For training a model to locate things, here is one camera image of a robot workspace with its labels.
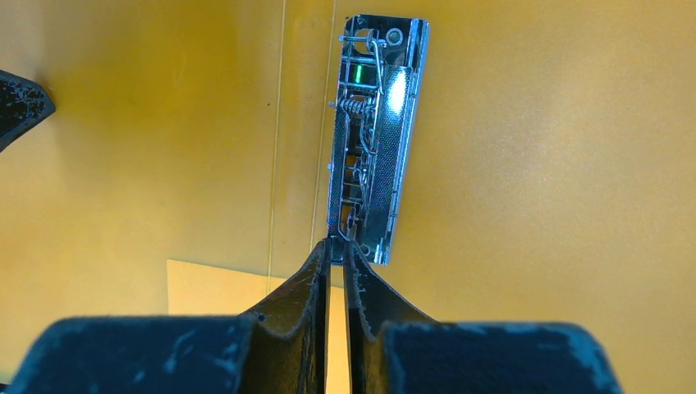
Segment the metal folder clip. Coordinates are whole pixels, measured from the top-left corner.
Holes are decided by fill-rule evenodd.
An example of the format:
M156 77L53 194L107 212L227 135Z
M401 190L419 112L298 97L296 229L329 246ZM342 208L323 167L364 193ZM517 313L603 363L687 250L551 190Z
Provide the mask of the metal folder clip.
M424 19L358 14L339 37L327 234L389 262L428 53Z

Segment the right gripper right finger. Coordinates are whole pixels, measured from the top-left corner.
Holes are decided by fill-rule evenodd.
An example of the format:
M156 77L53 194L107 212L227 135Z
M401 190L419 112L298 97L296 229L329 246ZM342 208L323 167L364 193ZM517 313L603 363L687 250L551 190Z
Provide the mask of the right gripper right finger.
M439 322L371 268L356 243L343 258L354 393L619 393L602 346L549 322Z

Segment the orange plastic folder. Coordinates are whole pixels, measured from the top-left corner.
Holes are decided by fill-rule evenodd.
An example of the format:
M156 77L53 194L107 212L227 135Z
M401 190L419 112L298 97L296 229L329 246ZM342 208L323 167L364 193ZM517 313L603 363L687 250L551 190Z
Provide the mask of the orange plastic folder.
M692 1L2 2L2 69L57 107L1 155L3 381L60 318L236 314L304 262L358 13L431 25L380 276L694 392Z

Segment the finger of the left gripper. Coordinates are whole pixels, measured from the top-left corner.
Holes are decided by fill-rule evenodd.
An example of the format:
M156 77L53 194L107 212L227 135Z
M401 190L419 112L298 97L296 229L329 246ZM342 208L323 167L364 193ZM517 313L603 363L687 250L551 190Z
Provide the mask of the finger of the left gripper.
M41 85L1 71L1 151L55 111L55 104Z

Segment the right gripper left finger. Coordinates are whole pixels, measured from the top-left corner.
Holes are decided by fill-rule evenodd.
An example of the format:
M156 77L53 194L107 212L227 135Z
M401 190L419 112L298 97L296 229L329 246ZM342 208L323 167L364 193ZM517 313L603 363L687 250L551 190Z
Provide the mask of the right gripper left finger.
M330 243L238 315L64 318L27 352L10 393L322 393Z

